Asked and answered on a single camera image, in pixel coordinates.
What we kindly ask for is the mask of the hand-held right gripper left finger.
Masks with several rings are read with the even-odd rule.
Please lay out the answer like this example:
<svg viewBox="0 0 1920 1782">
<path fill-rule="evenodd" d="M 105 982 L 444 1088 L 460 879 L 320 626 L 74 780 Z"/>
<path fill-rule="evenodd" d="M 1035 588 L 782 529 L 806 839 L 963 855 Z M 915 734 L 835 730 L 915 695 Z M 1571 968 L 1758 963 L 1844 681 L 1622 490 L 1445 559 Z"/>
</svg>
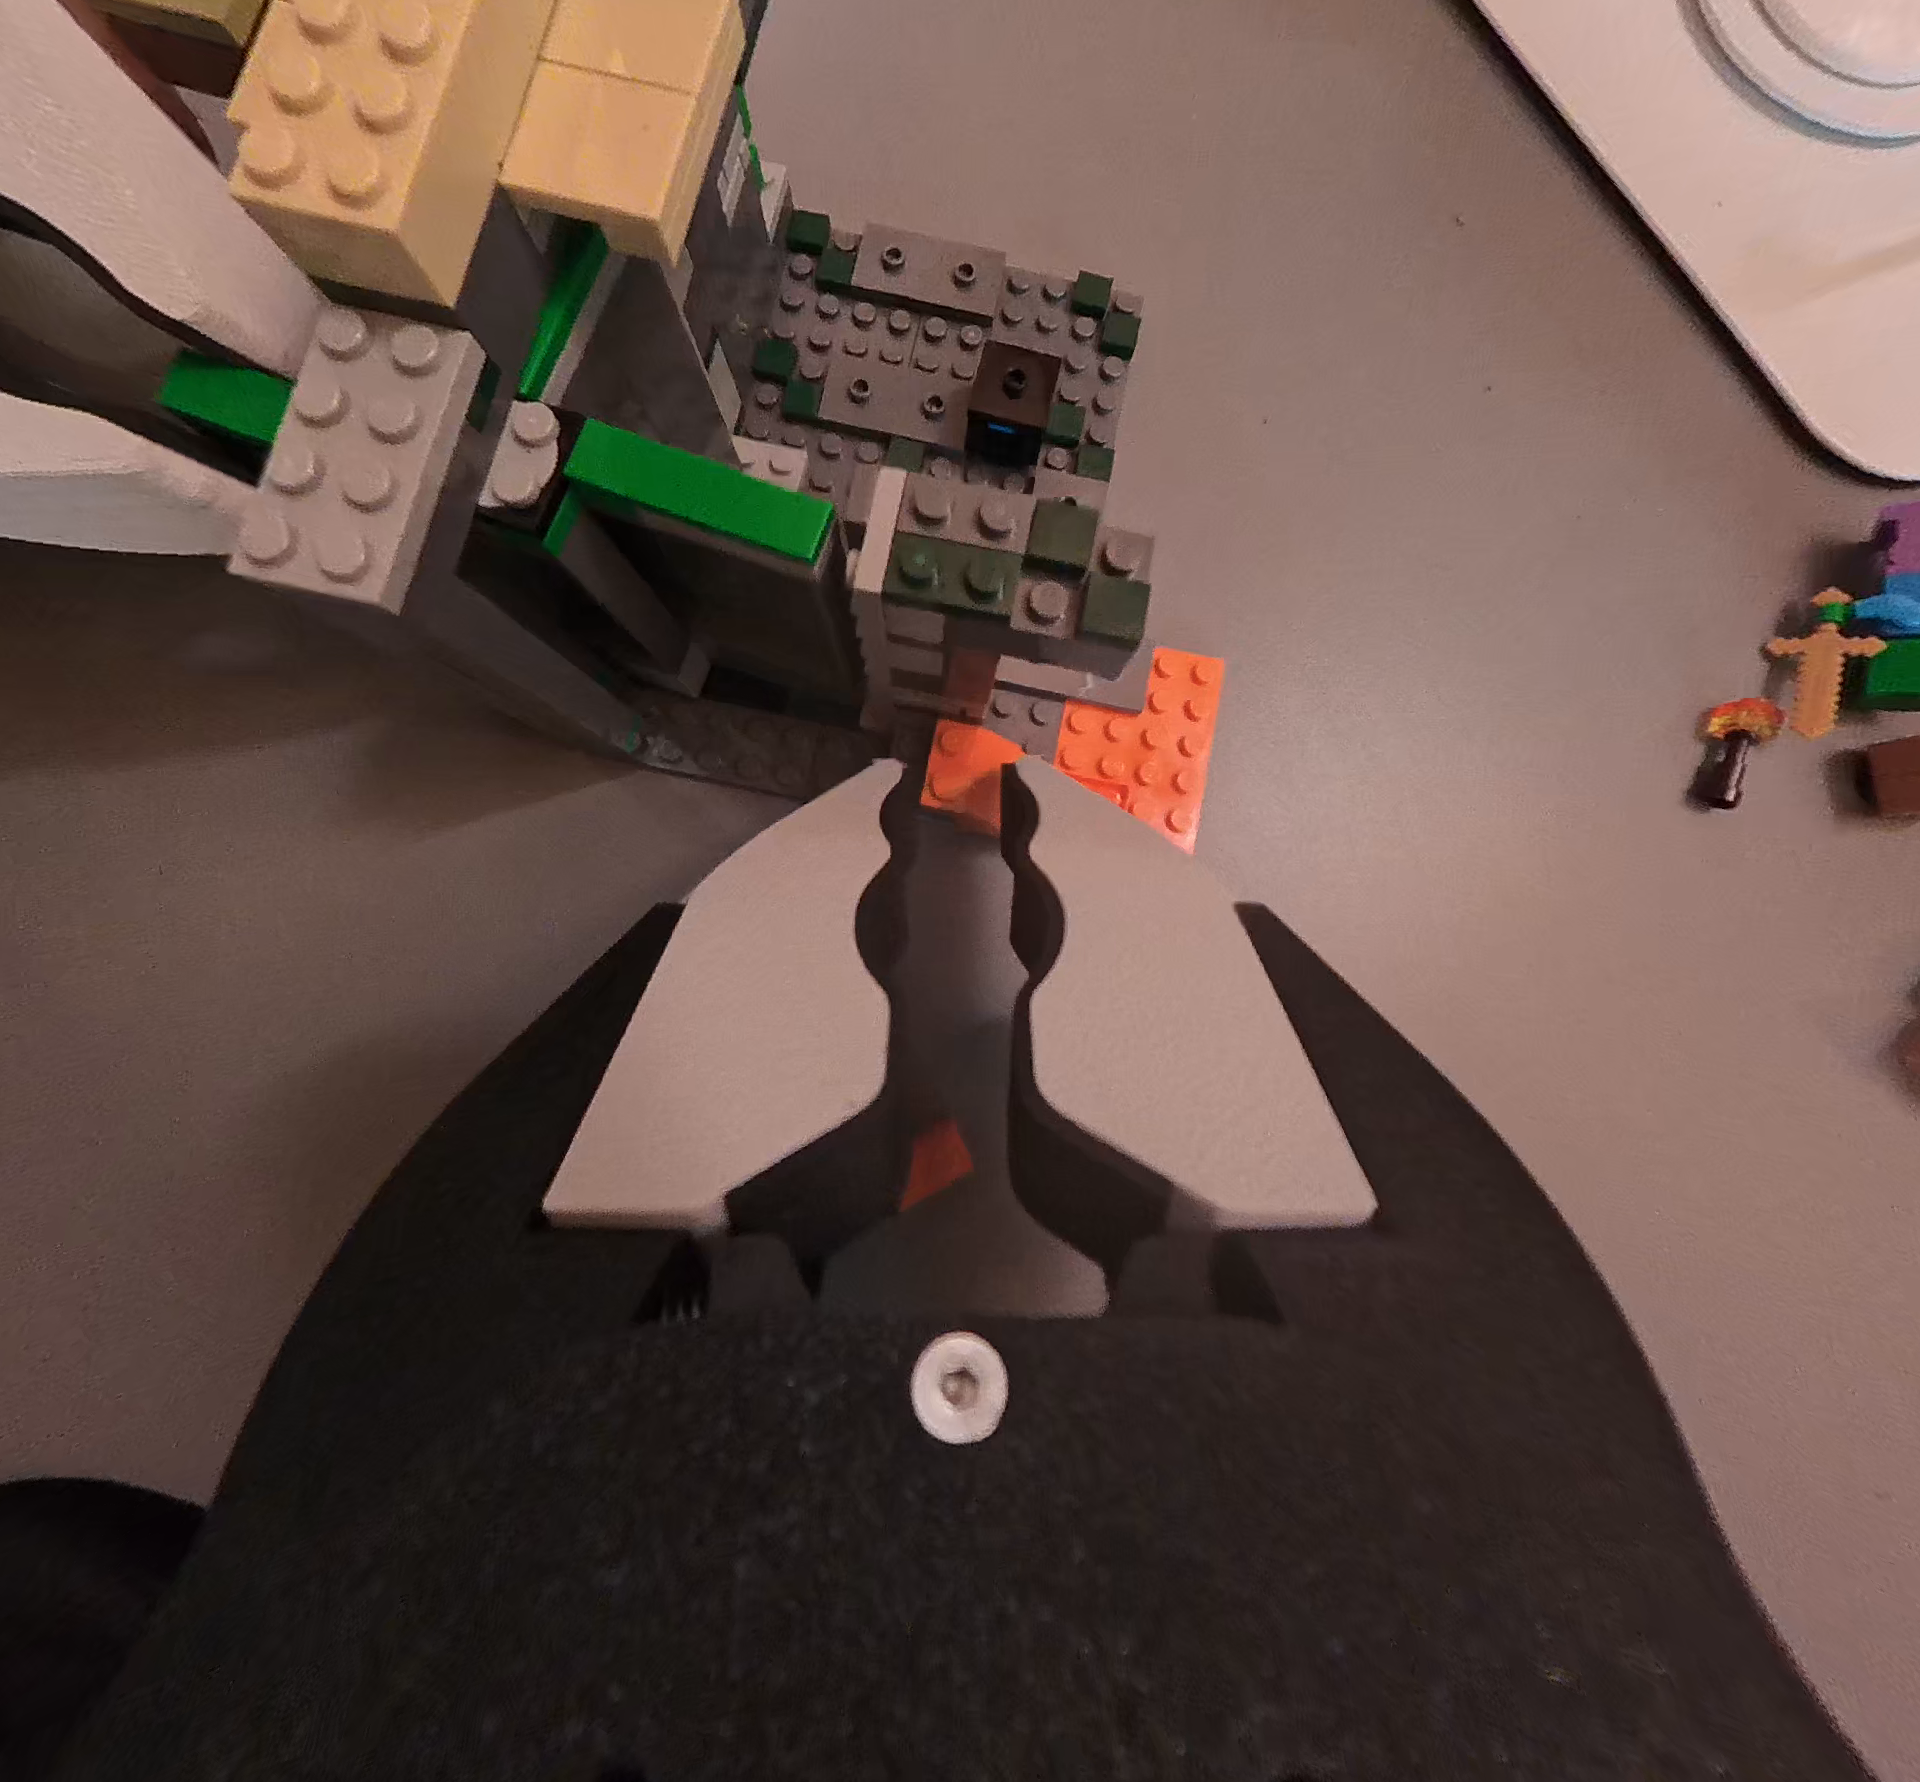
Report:
<svg viewBox="0 0 1920 1782">
<path fill-rule="evenodd" d="M 893 1207 L 891 1002 L 857 909 L 896 901 L 898 778 L 870 764 L 689 890 L 546 1186 L 550 1224 L 857 1232 Z"/>
</svg>

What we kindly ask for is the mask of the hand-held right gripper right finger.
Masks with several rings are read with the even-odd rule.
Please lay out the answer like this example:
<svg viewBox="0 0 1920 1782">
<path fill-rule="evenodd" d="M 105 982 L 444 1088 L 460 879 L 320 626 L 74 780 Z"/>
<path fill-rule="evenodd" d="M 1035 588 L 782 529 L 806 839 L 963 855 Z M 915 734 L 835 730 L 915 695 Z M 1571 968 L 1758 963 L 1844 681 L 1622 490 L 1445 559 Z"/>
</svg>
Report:
<svg viewBox="0 0 1920 1782">
<path fill-rule="evenodd" d="M 1062 1232 L 1363 1226 L 1378 1196 L 1228 890 L 1042 762 L 1001 772 L 1023 1134 Z"/>
</svg>

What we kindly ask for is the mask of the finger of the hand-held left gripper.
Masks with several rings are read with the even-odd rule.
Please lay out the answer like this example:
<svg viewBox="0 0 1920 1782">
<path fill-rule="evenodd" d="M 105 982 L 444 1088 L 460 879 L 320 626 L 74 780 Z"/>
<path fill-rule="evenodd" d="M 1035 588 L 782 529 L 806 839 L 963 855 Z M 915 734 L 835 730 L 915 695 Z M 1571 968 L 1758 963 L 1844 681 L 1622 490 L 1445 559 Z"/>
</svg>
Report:
<svg viewBox="0 0 1920 1782">
<path fill-rule="evenodd" d="M 59 0 L 1 0 L 1 195 L 180 340 L 300 372 L 320 294 Z"/>
<path fill-rule="evenodd" d="M 1 537 L 228 553 L 254 487 L 89 413 L 1 396 Z"/>
</svg>

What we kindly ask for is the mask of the orange slope brick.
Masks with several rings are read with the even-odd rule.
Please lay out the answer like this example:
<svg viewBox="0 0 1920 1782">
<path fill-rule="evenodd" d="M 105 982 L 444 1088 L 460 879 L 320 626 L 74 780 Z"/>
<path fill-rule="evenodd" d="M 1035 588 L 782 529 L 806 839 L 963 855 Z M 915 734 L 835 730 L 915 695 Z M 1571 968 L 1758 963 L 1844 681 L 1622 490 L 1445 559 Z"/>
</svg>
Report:
<svg viewBox="0 0 1920 1782">
<path fill-rule="evenodd" d="M 946 812 L 957 825 L 996 837 L 1000 830 L 1001 770 L 1023 760 L 1015 739 L 954 718 L 932 728 L 920 802 Z"/>
<path fill-rule="evenodd" d="M 974 1159 L 960 1123 L 943 1117 L 925 1123 L 912 1139 L 896 1212 L 932 1201 L 973 1174 Z"/>
</svg>

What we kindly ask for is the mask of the brick building model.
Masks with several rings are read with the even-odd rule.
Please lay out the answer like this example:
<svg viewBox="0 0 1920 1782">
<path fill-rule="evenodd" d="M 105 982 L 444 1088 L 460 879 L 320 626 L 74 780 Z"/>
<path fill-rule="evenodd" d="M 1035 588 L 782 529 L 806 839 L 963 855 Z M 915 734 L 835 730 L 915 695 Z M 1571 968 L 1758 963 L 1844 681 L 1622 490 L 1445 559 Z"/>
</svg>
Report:
<svg viewBox="0 0 1920 1782">
<path fill-rule="evenodd" d="M 1140 298 L 797 204 L 768 0 L 88 1 L 330 301 L 294 377 L 159 382 L 261 451 L 233 574 L 660 772 L 806 801 L 954 718 L 1193 850 L 1226 665 L 1108 502 Z"/>
</svg>

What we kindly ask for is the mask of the small brick torch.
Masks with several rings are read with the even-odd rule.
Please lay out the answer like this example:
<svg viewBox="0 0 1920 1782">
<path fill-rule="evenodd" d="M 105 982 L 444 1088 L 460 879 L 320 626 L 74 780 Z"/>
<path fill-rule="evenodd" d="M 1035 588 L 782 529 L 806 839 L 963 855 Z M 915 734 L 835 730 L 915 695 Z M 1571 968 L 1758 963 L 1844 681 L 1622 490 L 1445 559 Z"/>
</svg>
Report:
<svg viewBox="0 0 1920 1782">
<path fill-rule="evenodd" d="M 1689 804 L 1701 810 L 1737 809 L 1750 757 L 1784 722 L 1784 707 L 1763 695 L 1730 698 L 1704 712 L 1697 725 L 1701 757 L 1688 788 Z"/>
</svg>

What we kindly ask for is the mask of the pile of small brick figures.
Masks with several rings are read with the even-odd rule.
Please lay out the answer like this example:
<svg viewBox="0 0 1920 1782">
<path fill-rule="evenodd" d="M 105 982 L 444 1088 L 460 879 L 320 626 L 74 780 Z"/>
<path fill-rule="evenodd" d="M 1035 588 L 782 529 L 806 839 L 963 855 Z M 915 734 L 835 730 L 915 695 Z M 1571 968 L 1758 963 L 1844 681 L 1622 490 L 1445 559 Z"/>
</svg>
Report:
<svg viewBox="0 0 1920 1782">
<path fill-rule="evenodd" d="M 1854 555 L 1850 583 L 1810 595 L 1800 626 L 1763 644 L 1789 685 L 1789 733 L 1799 739 L 1918 712 L 1918 498 L 1881 506 Z M 1841 748 L 1840 774 L 1862 814 L 1916 834 L 1916 726 Z"/>
</svg>

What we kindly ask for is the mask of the black mesh office chair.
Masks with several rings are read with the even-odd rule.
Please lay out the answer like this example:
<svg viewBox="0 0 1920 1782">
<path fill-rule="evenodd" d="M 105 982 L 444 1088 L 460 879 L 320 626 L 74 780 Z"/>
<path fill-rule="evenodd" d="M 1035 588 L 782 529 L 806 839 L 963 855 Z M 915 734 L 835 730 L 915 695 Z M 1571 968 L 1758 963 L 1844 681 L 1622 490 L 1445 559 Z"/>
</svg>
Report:
<svg viewBox="0 0 1920 1782">
<path fill-rule="evenodd" d="M 96 1478 L 1 1486 L 1 1775 L 39 1779 L 150 1623 L 203 1507 Z"/>
</svg>

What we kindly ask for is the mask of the white book stand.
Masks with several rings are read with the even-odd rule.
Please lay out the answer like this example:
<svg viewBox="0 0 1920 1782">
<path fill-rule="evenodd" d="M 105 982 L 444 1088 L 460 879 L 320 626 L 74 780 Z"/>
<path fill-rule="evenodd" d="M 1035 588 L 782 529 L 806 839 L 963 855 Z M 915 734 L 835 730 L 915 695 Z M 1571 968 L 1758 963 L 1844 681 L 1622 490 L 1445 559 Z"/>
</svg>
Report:
<svg viewBox="0 0 1920 1782">
<path fill-rule="evenodd" d="M 1755 0 L 1471 1 L 1796 418 L 1916 480 L 1916 89 Z"/>
</svg>

